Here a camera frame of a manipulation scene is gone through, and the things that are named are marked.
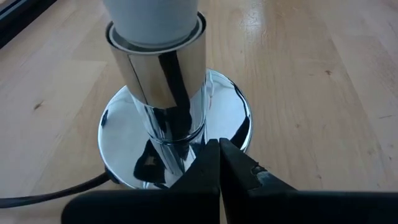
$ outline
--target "wooden floor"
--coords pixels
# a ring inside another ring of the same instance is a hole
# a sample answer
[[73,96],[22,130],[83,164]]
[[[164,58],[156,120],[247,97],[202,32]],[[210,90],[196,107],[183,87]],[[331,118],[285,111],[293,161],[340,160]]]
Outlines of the wooden floor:
[[[398,190],[397,1],[200,0],[200,10],[208,67],[251,104],[250,156],[298,189]],[[103,172],[97,125],[124,85],[108,22],[100,0],[58,0],[0,50],[0,197]],[[69,200],[0,210],[0,223],[58,223]]]

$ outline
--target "lamp base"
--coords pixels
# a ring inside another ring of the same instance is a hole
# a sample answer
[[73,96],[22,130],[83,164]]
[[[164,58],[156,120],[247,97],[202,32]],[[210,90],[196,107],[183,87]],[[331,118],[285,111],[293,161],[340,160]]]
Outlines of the lamp base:
[[[207,70],[206,140],[227,138],[246,152],[252,137],[252,115],[240,89],[224,75]],[[109,101],[98,127],[98,147],[106,168],[120,183],[134,189],[157,186],[135,178],[149,135],[126,86]],[[192,161],[195,155],[189,155]]]

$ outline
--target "wood grain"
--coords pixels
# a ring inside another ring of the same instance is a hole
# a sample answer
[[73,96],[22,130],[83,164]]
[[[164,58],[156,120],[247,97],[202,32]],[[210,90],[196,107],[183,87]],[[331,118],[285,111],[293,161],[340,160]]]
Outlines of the wood grain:
[[[201,0],[200,10],[208,67],[251,104],[250,156],[298,189],[398,190],[396,1]],[[0,197],[102,173],[97,125],[124,85],[108,22],[100,0],[58,0],[0,50]],[[59,223],[68,200],[0,210],[0,223]]]

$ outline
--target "black power cord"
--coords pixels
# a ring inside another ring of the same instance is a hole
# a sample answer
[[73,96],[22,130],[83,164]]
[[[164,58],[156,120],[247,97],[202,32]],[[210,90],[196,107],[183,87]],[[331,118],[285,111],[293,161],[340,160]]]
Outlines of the black power cord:
[[16,198],[0,198],[0,208],[14,208],[24,205],[32,205],[35,203],[46,202],[48,200],[53,200],[56,198],[62,198],[69,195],[84,192],[86,190],[95,188],[109,180],[109,175],[107,172],[91,179],[82,184],[76,185],[69,189],[61,190],[59,192],[54,192],[51,194],[35,195],[28,197],[16,197]]

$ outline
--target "chrome lamp base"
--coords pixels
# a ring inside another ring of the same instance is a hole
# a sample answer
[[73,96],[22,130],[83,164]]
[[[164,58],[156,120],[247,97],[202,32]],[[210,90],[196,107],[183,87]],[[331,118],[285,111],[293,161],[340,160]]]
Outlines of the chrome lamp base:
[[[240,89],[224,75],[208,69],[206,74],[205,141],[231,139],[239,132],[240,149],[246,152],[252,137],[252,114]],[[109,101],[98,127],[98,147],[106,168],[118,182],[134,189],[161,188],[158,183],[134,176],[137,161],[143,155],[148,135],[132,95],[122,87]],[[185,162],[192,163],[189,152]],[[164,169],[167,177],[169,171]]]

